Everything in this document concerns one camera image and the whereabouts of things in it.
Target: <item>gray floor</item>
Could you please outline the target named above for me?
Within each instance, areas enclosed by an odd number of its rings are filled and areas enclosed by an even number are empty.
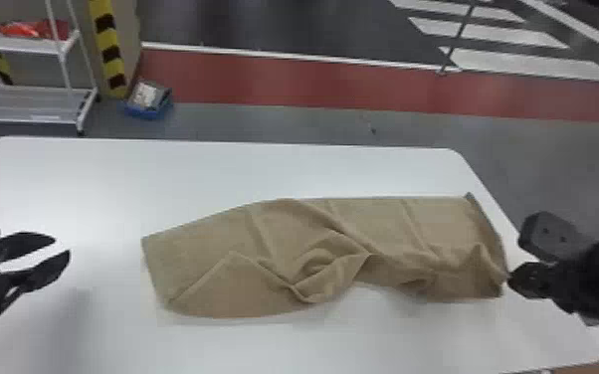
[[[177,104],[164,120],[98,104],[89,137],[452,148],[513,223],[540,210],[599,238],[599,124],[412,112]],[[71,127],[0,126],[0,135],[74,136]]]

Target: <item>metal pole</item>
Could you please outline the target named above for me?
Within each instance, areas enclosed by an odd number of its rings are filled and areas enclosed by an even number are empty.
[[[79,27],[77,21],[77,14],[73,6],[72,0],[68,0],[68,10],[70,11],[70,17],[72,22],[75,24],[75,29],[79,30],[79,44],[82,48],[82,54],[84,55],[84,61],[86,62],[86,69],[89,71],[89,79],[91,79],[91,87],[95,88],[98,84],[96,83],[96,77],[93,74],[93,67],[91,66],[91,59],[89,58],[88,50],[86,49],[86,43],[84,42],[84,35],[81,34],[82,28]]]
[[[446,61],[444,62],[444,65],[441,67],[441,69],[437,71],[437,74],[442,76],[446,74],[446,68],[448,67],[448,64],[452,62],[451,57],[453,57],[453,52],[455,52],[455,49],[458,47],[460,39],[462,38],[462,33],[465,31],[467,24],[469,24],[469,20],[472,18],[472,14],[474,13],[474,9],[476,8],[477,1],[479,0],[472,0],[472,3],[469,5],[467,14],[465,14],[465,17],[462,18],[462,24],[460,24],[458,33],[455,35],[455,37],[453,37],[453,40],[451,41],[451,48],[448,50],[448,53],[446,54]]]
[[[60,37],[58,36],[58,26],[56,26],[56,17],[54,16],[54,8],[51,5],[51,0],[44,1],[47,6],[47,15],[49,16],[49,26],[51,27],[51,32],[54,34],[54,43],[56,43],[56,51],[58,52],[58,62],[61,65],[61,73],[63,73],[63,80],[65,81],[65,87],[68,89],[68,97],[72,99],[76,99],[75,93],[72,90],[72,83],[70,82],[70,74],[68,73],[67,67],[67,57],[66,52],[63,50],[63,43],[61,42]],[[68,98],[66,102],[66,107],[71,107],[72,101]],[[75,118],[75,125],[77,126],[77,131],[81,131],[79,124],[77,123],[77,119]]]

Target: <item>crumpled towel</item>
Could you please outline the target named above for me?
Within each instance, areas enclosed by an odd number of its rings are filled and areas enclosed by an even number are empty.
[[[507,278],[500,238],[471,195],[266,201],[142,247],[168,308],[216,318],[297,310],[354,281],[450,301],[499,296]]]

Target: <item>white table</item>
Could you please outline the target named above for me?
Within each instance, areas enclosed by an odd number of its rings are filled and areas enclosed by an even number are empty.
[[[549,301],[426,303],[358,284],[275,317],[210,320],[156,301],[139,239],[280,197],[463,195],[502,235],[511,268],[532,257],[454,151],[92,139],[0,139],[0,229],[55,236],[70,266],[0,317],[0,373],[507,373],[575,365],[599,347]]]

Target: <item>metal shelf rack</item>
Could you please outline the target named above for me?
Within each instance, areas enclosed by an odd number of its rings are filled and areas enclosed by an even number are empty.
[[[58,37],[51,1],[45,0],[45,5],[54,39],[10,38],[0,35],[0,52],[56,56],[61,65],[65,86],[63,88],[8,86],[0,79],[0,122],[73,124],[77,128],[77,135],[83,136],[86,115],[100,96],[72,0],[66,1],[74,30],[65,41]],[[77,42],[86,61],[91,80],[90,89],[75,89],[70,82],[67,55]]]

